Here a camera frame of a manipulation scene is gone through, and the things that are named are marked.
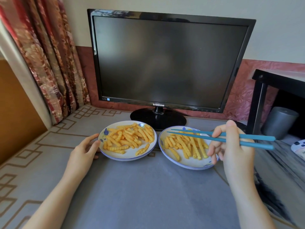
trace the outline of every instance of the curtain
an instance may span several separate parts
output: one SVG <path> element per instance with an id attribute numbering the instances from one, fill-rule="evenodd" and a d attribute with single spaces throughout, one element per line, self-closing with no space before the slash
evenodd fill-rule
<path id="1" fill-rule="evenodd" d="M 0 0 L 0 18 L 59 123 L 90 99 L 63 0 Z"/>

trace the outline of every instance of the hand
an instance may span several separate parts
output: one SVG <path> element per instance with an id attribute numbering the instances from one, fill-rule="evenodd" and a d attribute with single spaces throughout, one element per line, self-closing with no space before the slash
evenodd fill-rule
<path id="1" fill-rule="evenodd" d="M 92 140 L 98 137 L 98 133 L 87 137 L 71 152 L 70 158 L 63 175 L 64 179 L 79 181 L 87 174 L 93 159 L 98 158 L 97 152 L 100 140 L 93 142 Z"/>
<path id="2" fill-rule="evenodd" d="M 224 171 L 230 187 L 241 188 L 254 181 L 254 148 L 239 145 L 239 134 L 244 132 L 234 121 L 229 120 L 227 124 L 217 126 L 212 137 L 218 137 L 222 132 L 227 133 L 226 143 L 212 141 L 207 155 L 211 157 L 212 163 L 216 164 L 217 154 L 224 162 Z"/>

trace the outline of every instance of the gray cup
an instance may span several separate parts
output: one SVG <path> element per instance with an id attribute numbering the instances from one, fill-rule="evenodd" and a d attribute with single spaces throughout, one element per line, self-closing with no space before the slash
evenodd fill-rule
<path id="1" fill-rule="evenodd" d="M 261 131 L 264 135 L 283 139 L 292 127 L 299 114 L 283 107 L 274 107 L 269 113 Z"/>

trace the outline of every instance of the white plate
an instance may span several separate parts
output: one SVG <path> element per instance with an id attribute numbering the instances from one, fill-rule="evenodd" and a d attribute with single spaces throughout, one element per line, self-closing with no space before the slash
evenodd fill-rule
<path id="1" fill-rule="evenodd" d="M 186 127 L 186 126 L 173 126 L 173 127 L 169 127 L 165 130 L 162 131 L 162 133 L 159 136 L 158 142 L 159 142 L 159 146 L 160 149 L 162 151 L 162 153 L 173 163 L 175 163 L 176 165 L 179 165 L 183 168 L 186 169 L 193 169 L 193 170 L 203 170 L 203 169 L 209 169 L 211 167 L 213 167 L 211 158 L 202 158 L 202 160 L 198 160 L 198 159 L 194 159 L 192 157 L 190 157 L 189 159 L 186 159 L 183 156 L 183 152 L 182 149 L 177 150 L 177 153 L 180 155 L 181 160 L 179 162 L 177 162 L 175 160 L 175 156 L 173 155 L 173 153 L 169 150 L 169 149 L 165 149 L 164 145 L 163 145 L 163 140 L 170 135 L 170 133 L 168 133 L 167 131 L 171 131 L 172 129 L 183 129 L 183 130 L 197 130 L 198 129 L 194 129 L 194 128 L 190 128 L 190 127 Z M 207 143 L 208 145 L 210 144 L 211 140 L 205 140 L 205 143 Z"/>
<path id="2" fill-rule="evenodd" d="M 156 134 L 155 130 L 153 130 L 154 135 L 155 135 L 155 140 L 150 144 L 147 151 L 140 156 L 135 156 L 135 153 L 137 150 L 144 148 L 146 146 L 147 142 L 145 142 L 143 140 L 141 140 L 143 144 L 141 146 L 139 146 L 139 148 L 134 148 L 134 149 L 129 148 L 129 149 L 125 150 L 126 151 L 125 154 L 117 154 L 117 153 L 111 152 L 109 150 L 103 149 L 103 144 L 107 140 L 106 136 L 109 134 L 109 131 L 107 130 L 108 128 L 117 128 L 120 125 L 132 125 L 133 123 L 137 123 L 141 127 L 144 127 L 144 125 L 145 125 L 145 123 L 140 122 L 140 121 L 120 121 L 120 122 L 107 126 L 106 128 L 104 128 L 101 131 L 101 133 L 98 136 L 98 139 L 101 141 L 101 145 L 99 146 L 99 148 L 101 149 L 101 152 L 106 157 L 111 158 L 116 161 L 128 162 L 128 161 L 137 160 L 139 158 L 143 158 L 144 156 L 149 154 L 154 149 L 154 147 L 156 146 L 156 143 L 157 143 L 157 134 Z"/>

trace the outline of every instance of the monitor screen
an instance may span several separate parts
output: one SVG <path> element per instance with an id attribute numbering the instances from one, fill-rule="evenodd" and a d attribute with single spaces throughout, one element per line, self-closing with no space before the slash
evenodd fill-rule
<path id="1" fill-rule="evenodd" d="M 93 16 L 103 97 L 219 109 L 248 26 Z"/>

